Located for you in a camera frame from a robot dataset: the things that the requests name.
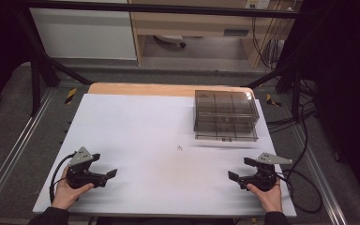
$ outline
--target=metal bar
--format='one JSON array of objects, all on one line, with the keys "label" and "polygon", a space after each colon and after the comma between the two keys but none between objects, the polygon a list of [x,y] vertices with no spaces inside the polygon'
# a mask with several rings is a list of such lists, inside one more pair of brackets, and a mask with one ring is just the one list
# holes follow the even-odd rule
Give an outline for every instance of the metal bar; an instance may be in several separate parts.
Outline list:
[{"label": "metal bar", "polygon": [[313,12],[259,10],[259,9],[227,8],[227,7],[190,7],[190,6],[69,2],[69,1],[48,1],[48,0],[17,0],[17,1],[13,1],[13,3],[27,8],[55,8],[55,9],[95,10],[95,11],[156,12],[156,13],[200,14],[200,15],[218,15],[218,16],[237,16],[237,17],[286,18],[286,19],[312,19],[313,17],[317,16],[317,14]]},{"label": "metal bar", "polygon": [[40,107],[40,80],[38,64],[36,61],[31,62],[31,81],[32,81],[32,111],[31,116],[34,116]]},{"label": "metal bar", "polygon": [[31,117],[28,120],[27,125],[25,126],[22,134],[20,135],[19,139],[16,141],[14,146],[12,147],[10,153],[8,154],[5,162],[2,164],[0,169],[0,192],[4,187],[8,177],[10,176],[11,172],[13,171],[17,161],[19,160],[22,152],[27,145],[29,139],[31,138],[35,128],[37,127],[42,115],[45,113],[46,108],[49,105],[51,96],[54,92],[54,88],[49,88],[42,99],[42,105],[34,117]]},{"label": "metal bar", "polygon": [[94,83],[92,81],[89,81],[88,79],[85,79],[83,76],[81,76],[78,73],[72,71],[71,69],[65,67],[64,65],[61,65],[60,63],[58,63],[57,61],[52,59],[50,56],[46,56],[46,59],[51,65],[60,69],[62,72],[66,73],[68,76],[79,81],[80,83],[87,84],[87,85]]},{"label": "metal bar", "polygon": [[270,72],[269,74],[261,77],[260,79],[254,81],[254,82],[251,82],[250,84],[243,85],[241,87],[248,87],[250,89],[255,89],[256,87],[262,85],[263,83],[270,81],[271,79],[275,78],[276,76],[281,76],[282,73],[285,72],[289,68],[290,68],[289,65],[284,65],[283,67],[280,67],[280,68]]},{"label": "metal bar", "polygon": [[48,84],[48,86],[57,86],[60,83],[60,80],[50,65],[46,63],[45,50],[39,43],[37,36],[26,20],[23,10],[17,7],[12,7],[11,12],[27,37],[27,44],[29,45],[29,48],[32,49],[31,56],[36,59],[39,72],[44,78],[46,84]]},{"label": "metal bar", "polygon": [[294,72],[293,75],[293,92],[292,92],[292,117],[296,122],[299,122],[299,100],[300,100],[300,68]]},{"label": "metal bar", "polygon": [[[279,95],[281,98],[281,102],[283,103],[284,109],[287,112],[289,116],[293,116],[291,113],[291,103],[289,100],[282,95]],[[292,127],[295,131],[295,134],[297,136],[297,141],[300,144],[300,150],[303,149],[304,139],[306,138],[303,129],[301,128],[300,124],[296,124]],[[314,178],[315,184],[320,189],[323,203],[326,207],[326,211],[329,215],[329,217],[332,220],[332,223],[335,225],[346,225],[347,220],[343,215],[343,212],[338,205],[338,201],[336,200],[335,194],[333,193],[328,181],[326,180],[326,177],[323,173],[323,170],[320,167],[319,162],[314,156],[314,151],[311,149],[311,147],[307,146],[307,151],[305,154],[306,162],[309,167],[309,170],[311,171],[312,177]]]}]

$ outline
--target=small object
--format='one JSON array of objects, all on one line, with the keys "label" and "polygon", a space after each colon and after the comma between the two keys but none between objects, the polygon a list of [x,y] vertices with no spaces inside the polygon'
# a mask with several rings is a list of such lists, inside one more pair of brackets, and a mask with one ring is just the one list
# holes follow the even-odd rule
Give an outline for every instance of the small object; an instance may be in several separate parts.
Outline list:
[{"label": "small object", "polygon": [[64,102],[66,105],[71,104],[71,100],[74,98],[76,92],[77,92],[77,88],[71,88],[71,90],[67,95],[66,101]]},{"label": "small object", "polygon": [[86,148],[82,147],[68,163],[67,182],[72,188],[80,188],[89,183],[94,184],[94,188],[105,187],[107,181],[116,176],[117,170],[106,174],[92,173],[89,167],[92,162],[100,159],[100,154],[91,155]]},{"label": "small object", "polygon": [[247,184],[252,184],[262,191],[268,191],[277,182],[274,164],[292,164],[293,162],[291,159],[262,153],[256,160],[244,157],[244,163],[256,167],[257,172],[252,176],[239,176],[228,171],[229,179],[238,183],[241,189],[249,190]]},{"label": "small object", "polygon": [[162,41],[173,43],[173,44],[179,44],[182,49],[186,48],[186,42],[184,42],[183,37],[181,36],[154,36],[155,38],[158,38]]},{"label": "small object", "polygon": [[275,102],[271,99],[271,95],[267,94],[267,104],[268,105],[275,105],[277,107],[282,107],[282,104],[280,102]]}]

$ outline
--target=sleeve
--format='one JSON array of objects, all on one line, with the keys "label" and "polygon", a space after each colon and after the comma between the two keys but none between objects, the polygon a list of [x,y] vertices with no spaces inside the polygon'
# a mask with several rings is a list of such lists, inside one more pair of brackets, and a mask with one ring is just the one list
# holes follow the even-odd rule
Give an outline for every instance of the sleeve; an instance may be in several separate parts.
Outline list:
[{"label": "sleeve", "polygon": [[28,225],[68,225],[68,218],[67,210],[49,207],[43,214],[32,218]]},{"label": "sleeve", "polygon": [[281,212],[268,212],[264,217],[264,225],[289,225],[289,222]]}]

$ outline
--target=human hand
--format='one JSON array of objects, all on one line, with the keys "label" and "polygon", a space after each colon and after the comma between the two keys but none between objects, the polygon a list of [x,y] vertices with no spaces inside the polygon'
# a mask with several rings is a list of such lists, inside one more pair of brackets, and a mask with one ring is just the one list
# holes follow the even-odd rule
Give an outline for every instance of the human hand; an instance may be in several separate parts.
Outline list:
[{"label": "human hand", "polygon": [[57,183],[57,189],[52,203],[52,207],[54,208],[68,210],[69,207],[71,207],[71,205],[74,204],[82,194],[86,193],[94,186],[92,183],[90,183],[78,189],[71,188],[68,185],[66,179],[67,170],[68,167],[64,169],[61,180]]},{"label": "human hand", "polygon": [[266,192],[261,191],[252,184],[247,184],[247,188],[259,198],[262,208],[266,213],[282,212],[282,197],[279,178],[277,178],[277,182],[274,184],[273,188]]}]

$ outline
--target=white table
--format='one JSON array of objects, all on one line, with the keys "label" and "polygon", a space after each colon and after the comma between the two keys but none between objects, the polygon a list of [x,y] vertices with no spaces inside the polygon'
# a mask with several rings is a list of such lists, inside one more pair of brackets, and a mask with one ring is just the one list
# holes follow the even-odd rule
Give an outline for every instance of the white table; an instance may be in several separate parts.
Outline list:
[{"label": "white table", "polygon": [[[203,218],[262,215],[258,199],[228,178],[228,171],[241,176],[256,173],[243,158],[275,154],[262,108],[256,103],[259,140],[218,142],[195,140],[194,97],[84,95],[33,211],[42,213],[50,206],[48,189],[58,162],[84,146],[91,154],[101,154],[91,172],[118,172],[106,187],[82,195],[71,207],[72,213]],[[295,217],[285,184],[281,188],[284,214]]]}]

